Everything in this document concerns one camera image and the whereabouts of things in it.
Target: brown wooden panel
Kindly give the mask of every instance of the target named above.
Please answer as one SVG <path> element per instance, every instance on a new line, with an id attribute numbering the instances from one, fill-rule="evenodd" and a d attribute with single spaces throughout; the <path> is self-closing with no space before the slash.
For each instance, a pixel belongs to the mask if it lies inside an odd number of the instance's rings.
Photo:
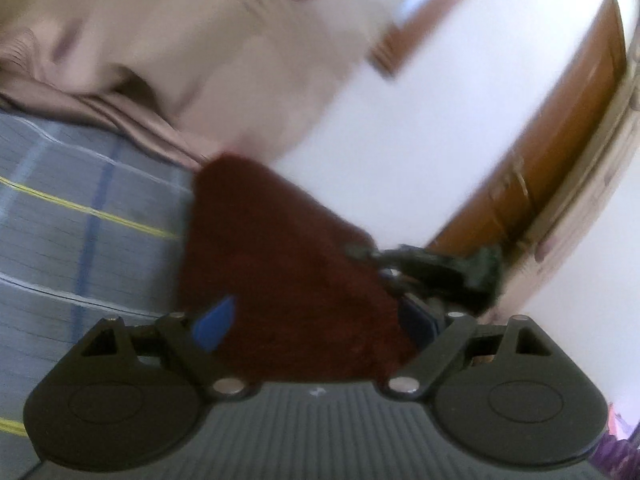
<path id="1" fill-rule="evenodd" d="M 625 70 L 618 2 L 604 0 L 574 59 L 545 103 L 430 247 L 447 254 L 468 254 L 498 242 L 508 252 L 575 164 Z"/>
<path id="2" fill-rule="evenodd" d="M 371 51 L 373 65 L 385 75 L 395 75 L 460 1 L 428 0 L 402 27 L 391 26 Z"/>

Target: yellow stripe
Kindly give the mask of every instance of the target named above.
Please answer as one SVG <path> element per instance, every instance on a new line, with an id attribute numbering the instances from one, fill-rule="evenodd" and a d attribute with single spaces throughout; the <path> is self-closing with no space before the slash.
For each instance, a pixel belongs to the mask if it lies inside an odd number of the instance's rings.
<path id="1" fill-rule="evenodd" d="M 114 222 L 116 224 L 135 229 L 136 231 L 140 231 L 148 235 L 152 235 L 158 238 L 169 238 L 172 240 L 177 239 L 177 236 L 169 231 L 164 231 L 162 229 L 157 229 L 149 225 L 134 222 L 133 220 L 127 220 L 126 218 L 112 215 L 111 213 L 105 213 L 104 211 L 98 211 L 97 209 L 94 209 L 92 207 L 76 204 L 75 202 L 70 202 L 69 200 L 60 198 L 59 196 L 50 195 L 49 193 L 38 191 L 37 189 L 33 189 L 33 187 L 25 186 L 24 184 L 18 184 L 17 182 L 13 182 L 5 178 L 4 176 L 0 176 L 0 184 L 4 184 L 5 186 L 11 187 L 16 191 L 26 193 L 41 200 L 46 200 L 47 202 L 66 207 L 67 209 L 85 213 L 87 215 L 92 215 L 103 220 L 108 220 L 109 222 Z"/>
<path id="2" fill-rule="evenodd" d="M 24 425 L 16 420 L 6 420 L 0 417 L 0 431 L 4 433 L 11 433 L 17 436 L 27 436 L 27 432 L 24 429 Z"/>

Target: dark red fabric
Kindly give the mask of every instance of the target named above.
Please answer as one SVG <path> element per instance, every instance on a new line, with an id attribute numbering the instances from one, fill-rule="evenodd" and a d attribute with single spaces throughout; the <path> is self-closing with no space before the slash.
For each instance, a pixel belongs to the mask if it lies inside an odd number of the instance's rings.
<path id="1" fill-rule="evenodd" d="M 344 255 L 372 244 L 268 168 L 223 156 L 196 176 L 178 299 L 237 298 L 217 350 L 250 381 L 383 381 L 415 353 L 376 272 Z"/>

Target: purple object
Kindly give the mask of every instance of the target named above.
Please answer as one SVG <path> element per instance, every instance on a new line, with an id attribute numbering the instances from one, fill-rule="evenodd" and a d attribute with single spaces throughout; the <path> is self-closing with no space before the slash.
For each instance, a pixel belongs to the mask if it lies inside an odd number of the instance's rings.
<path id="1" fill-rule="evenodd" d="M 612 480 L 640 480 L 640 450 L 613 435 L 602 437 L 590 462 Z"/>

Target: gray plaid bedsheet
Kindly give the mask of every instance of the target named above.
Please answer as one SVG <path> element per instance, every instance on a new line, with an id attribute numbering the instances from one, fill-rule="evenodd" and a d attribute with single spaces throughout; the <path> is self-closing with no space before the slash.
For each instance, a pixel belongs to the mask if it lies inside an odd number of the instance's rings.
<path id="1" fill-rule="evenodd" d="M 172 310 L 191 174 L 122 136 L 0 114 L 0 478 L 37 462 L 26 396 L 103 316 Z"/>

